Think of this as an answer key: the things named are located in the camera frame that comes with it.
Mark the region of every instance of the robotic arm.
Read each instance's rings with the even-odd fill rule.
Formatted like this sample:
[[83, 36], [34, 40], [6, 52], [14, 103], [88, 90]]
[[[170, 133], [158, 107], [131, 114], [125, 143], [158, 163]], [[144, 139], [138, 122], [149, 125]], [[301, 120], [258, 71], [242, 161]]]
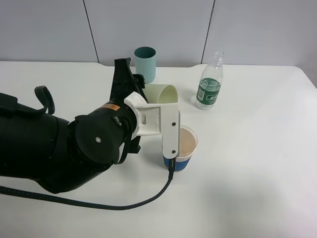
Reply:
[[[148, 104], [143, 76], [132, 74], [129, 63], [130, 59], [115, 60], [110, 101], [73, 122], [53, 116], [53, 99], [45, 86], [35, 89], [44, 106], [40, 110], [0, 94], [0, 176], [32, 179], [51, 193], [71, 191], [123, 163], [128, 153], [138, 153], [140, 136], [161, 134], [163, 154], [171, 159], [168, 186], [179, 147], [178, 104]], [[131, 209], [157, 198], [118, 208], [5, 187], [0, 193], [111, 210]]]

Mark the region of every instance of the green bottle label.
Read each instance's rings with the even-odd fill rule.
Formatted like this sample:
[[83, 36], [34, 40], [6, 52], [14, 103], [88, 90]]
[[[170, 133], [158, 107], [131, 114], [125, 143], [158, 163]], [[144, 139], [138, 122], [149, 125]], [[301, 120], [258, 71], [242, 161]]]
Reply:
[[220, 84], [217, 82], [216, 87], [209, 87], [209, 89], [217, 89], [216, 91], [209, 91], [207, 89], [204, 89], [201, 85], [198, 87], [197, 92], [197, 100], [198, 102], [204, 104], [204, 105], [212, 105], [216, 102], [218, 93], [220, 91]]

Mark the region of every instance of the black cable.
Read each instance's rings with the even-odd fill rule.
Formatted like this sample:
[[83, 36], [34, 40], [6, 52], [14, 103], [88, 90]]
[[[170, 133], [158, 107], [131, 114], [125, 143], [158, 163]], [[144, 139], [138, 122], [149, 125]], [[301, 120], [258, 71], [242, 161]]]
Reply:
[[42, 200], [42, 201], [48, 201], [48, 202], [56, 202], [56, 203], [62, 203], [62, 204], [71, 205], [71, 206], [78, 206], [78, 207], [96, 208], [96, 209], [104, 209], [104, 210], [115, 210], [115, 211], [129, 210], [132, 208], [137, 208], [137, 207], [143, 206], [145, 204], [148, 204], [148, 203], [156, 200], [166, 191], [170, 182], [173, 179], [173, 175], [174, 175], [174, 171], [175, 171], [175, 162], [176, 162], [175, 158], [169, 160], [168, 181], [165, 184], [165, 186], [163, 187], [163, 189], [157, 195], [155, 195], [154, 197], [151, 197], [143, 202], [139, 202], [139, 203], [128, 205], [128, 206], [111, 206], [111, 205], [103, 205], [103, 204], [90, 203], [90, 202], [82, 202], [82, 201], [71, 200], [71, 199], [67, 199], [67, 198], [56, 197], [56, 196], [46, 195], [46, 194], [41, 194], [41, 193], [36, 193], [36, 192], [28, 192], [28, 191], [23, 191], [23, 190], [3, 187], [3, 186], [0, 186], [0, 193], [5, 194], [5, 195], [10, 195], [10, 196], [24, 197], [24, 198], [30, 198], [30, 199], [36, 199], [36, 200]]

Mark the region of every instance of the teal cup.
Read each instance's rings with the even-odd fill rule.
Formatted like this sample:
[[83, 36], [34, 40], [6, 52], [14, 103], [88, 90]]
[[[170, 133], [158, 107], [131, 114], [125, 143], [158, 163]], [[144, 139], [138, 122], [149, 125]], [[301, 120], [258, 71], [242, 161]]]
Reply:
[[140, 47], [134, 51], [136, 73], [143, 75], [145, 83], [151, 83], [155, 79], [156, 54], [151, 47]]

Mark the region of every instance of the blue paper cup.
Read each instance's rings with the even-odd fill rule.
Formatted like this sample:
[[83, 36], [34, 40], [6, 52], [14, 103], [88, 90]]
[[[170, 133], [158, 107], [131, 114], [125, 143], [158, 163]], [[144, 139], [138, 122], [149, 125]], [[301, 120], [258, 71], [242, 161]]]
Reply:
[[[192, 129], [184, 125], [180, 126], [180, 151], [179, 156], [176, 158], [175, 172], [180, 172], [186, 168], [188, 162], [190, 161], [192, 155], [194, 154], [198, 139], [197, 135]], [[164, 164], [168, 168], [169, 159], [164, 157]]]
[[155, 79], [157, 66], [156, 51], [151, 47], [140, 47], [134, 51], [135, 71], [142, 74], [145, 83], [151, 83]]

